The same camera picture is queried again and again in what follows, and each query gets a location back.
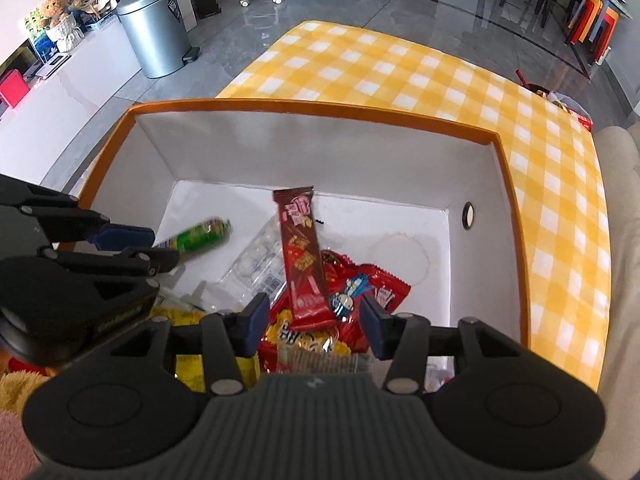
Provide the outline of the green snack tube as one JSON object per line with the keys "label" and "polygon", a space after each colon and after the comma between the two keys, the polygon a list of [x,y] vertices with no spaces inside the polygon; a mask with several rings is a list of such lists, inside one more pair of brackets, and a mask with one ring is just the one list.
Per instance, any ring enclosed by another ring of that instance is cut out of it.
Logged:
{"label": "green snack tube", "polygon": [[218,217],[206,219],[186,230],[155,244],[157,248],[176,250],[180,255],[192,255],[201,250],[224,244],[232,230],[229,220]]}

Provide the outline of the orange cardboard box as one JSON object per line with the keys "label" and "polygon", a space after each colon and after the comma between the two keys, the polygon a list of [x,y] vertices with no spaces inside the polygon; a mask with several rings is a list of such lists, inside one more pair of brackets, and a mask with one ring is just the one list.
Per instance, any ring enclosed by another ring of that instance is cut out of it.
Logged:
{"label": "orange cardboard box", "polygon": [[166,278],[176,296],[222,306],[217,284],[278,207],[314,188],[320,245],[411,286],[399,314],[435,325],[477,318],[528,344],[523,234],[495,134],[443,119],[328,103],[186,101],[128,110],[79,192],[160,240],[219,217],[221,248]]}

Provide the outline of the white tv cabinet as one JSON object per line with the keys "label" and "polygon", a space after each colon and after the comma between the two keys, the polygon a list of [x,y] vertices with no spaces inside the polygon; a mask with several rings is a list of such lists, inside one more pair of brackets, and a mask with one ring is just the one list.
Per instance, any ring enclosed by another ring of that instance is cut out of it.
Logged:
{"label": "white tv cabinet", "polygon": [[1,172],[39,183],[82,127],[140,70],[113,18],[1,116]]}

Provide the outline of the beige sofa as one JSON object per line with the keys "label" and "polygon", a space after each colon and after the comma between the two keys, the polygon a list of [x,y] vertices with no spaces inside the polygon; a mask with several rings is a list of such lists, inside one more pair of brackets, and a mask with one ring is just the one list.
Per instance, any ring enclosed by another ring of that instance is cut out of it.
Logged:
{"label": "beige sofa", "polygon": [[606,426],[592,462],[610,479],[639,472],[639,125],[593,136],[608,205],[612,295],[599,394]]}

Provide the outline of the orange noodle snack bag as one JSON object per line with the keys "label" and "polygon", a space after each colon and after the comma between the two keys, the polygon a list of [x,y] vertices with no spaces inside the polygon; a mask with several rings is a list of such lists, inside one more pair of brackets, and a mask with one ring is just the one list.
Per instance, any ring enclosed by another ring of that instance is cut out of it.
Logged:
{"label": "orange noodle snack bag", "polygon": [[269,323],[258,347],[262,371],[296,375],[371,373],[367,353],[355,353],[337,337],[335,330],[299,332],[292,329],[288,309]]}

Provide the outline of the clear packet white balls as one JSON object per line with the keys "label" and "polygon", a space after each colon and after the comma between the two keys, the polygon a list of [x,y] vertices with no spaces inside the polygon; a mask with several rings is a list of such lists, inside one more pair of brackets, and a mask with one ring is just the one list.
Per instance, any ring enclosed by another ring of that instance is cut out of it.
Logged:
{"label": "clear packet white balls", "polygon": [[235,259],[217,284],[225,309],[245,306],[262,292],[274,304],[285,290],[286,277],[280,224],[271,217]]}

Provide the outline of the yellow plush fabric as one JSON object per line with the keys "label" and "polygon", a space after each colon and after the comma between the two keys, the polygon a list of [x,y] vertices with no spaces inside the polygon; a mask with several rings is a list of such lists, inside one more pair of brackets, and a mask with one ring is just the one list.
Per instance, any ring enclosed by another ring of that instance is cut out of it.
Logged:
{"label": "yellow plush fabric", "polygon": [[22,416],[29,397],[49,378],[32,372],[4,374],[0,380],[0,410]]}

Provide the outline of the yellow checkered tablecloth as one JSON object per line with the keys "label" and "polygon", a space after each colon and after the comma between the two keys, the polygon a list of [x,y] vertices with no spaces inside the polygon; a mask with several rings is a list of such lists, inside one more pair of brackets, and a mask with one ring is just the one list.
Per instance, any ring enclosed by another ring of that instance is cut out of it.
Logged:
{"label": "yellow checkered tablecloth", "polygon": [[524,229],[534,350],[590,387],[608,339],[608,208],[591,134],[503,76],[382,32],[306,21],[221,96],[397,108],[500,139]]}

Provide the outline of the teddy bear toy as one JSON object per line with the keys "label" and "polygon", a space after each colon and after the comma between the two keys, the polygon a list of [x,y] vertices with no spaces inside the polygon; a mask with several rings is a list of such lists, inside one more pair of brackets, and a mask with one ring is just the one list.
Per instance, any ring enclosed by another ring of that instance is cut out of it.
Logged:
{"label": "teddy bear toy", "polygon": [[46,0],[39,9],[43,27],[53,27],[66,14],[68,0]]}

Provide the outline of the red box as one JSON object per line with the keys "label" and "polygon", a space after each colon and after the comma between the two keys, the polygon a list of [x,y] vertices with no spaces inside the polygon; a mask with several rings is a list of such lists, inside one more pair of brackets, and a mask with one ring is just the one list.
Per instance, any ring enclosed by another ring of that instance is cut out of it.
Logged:
{"label": "red box", "polygon": [[9,108],[15,108],[27,96],[29,85],[19,70],[9,70],[0,80],[0,96]]}

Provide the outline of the orange red stacked stools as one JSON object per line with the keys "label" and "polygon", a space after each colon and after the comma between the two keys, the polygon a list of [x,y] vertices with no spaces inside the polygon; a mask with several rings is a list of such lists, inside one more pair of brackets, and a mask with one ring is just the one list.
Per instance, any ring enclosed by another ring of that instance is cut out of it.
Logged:
{"label": "orange red stacked stools", "polygon": [[582,0],[572,17],[567,41],[571,46],[585,44],[588,63],[601,64],[611,47],[620,12],[608,0]]}

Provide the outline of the pink fluffy blanket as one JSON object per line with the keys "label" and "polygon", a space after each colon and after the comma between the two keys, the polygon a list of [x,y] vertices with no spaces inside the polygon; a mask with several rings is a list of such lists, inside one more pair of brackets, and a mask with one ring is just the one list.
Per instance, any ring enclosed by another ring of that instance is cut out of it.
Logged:
{"label": "pink fluffy blanket", "polygon": [[21,480],[38,466],[20,419],[11,412],[1,413],[0,469],[1,478]]}

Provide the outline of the silver trash can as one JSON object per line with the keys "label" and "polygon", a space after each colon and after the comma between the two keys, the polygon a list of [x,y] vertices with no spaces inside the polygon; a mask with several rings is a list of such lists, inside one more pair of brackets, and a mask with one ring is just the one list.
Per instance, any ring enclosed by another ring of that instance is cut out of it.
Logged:
{"label": "silver trash can", "polygon": [[120,0],[116,14],[150,79],[178,72],[200,56],[186,32],[178,0]]}

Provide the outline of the dark red snack bar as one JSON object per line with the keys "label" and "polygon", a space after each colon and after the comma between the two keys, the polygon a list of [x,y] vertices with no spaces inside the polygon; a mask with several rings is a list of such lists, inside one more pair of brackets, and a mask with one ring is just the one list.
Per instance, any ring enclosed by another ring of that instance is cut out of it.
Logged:
{"label": "dark red snack bar", "polygon": [[278,206],[281,244],[292,330],[314,332],[335,325],[329,307],[321,249],[312,211],[314,188],[281,188],[272,192]]}

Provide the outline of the yellow snack packet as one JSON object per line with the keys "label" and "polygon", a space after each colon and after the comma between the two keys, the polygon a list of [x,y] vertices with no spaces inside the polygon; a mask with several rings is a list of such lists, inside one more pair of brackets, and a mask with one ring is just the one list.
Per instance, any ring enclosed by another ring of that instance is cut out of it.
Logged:
{"label": "yellow snack packet", "polygon": [[[198,325],[204,316],[202,311],[185,311],[161,306],[152,307],[150,317],[166,316],[173,326]],[[237,358],[243,382],[247,388],[257,384],[262,372],[260,371],[258,355],[251,358]],[[205,392],[205,377],[203,358],[200,354],[178,354],[176,362],[176,377],[194,392]]]}

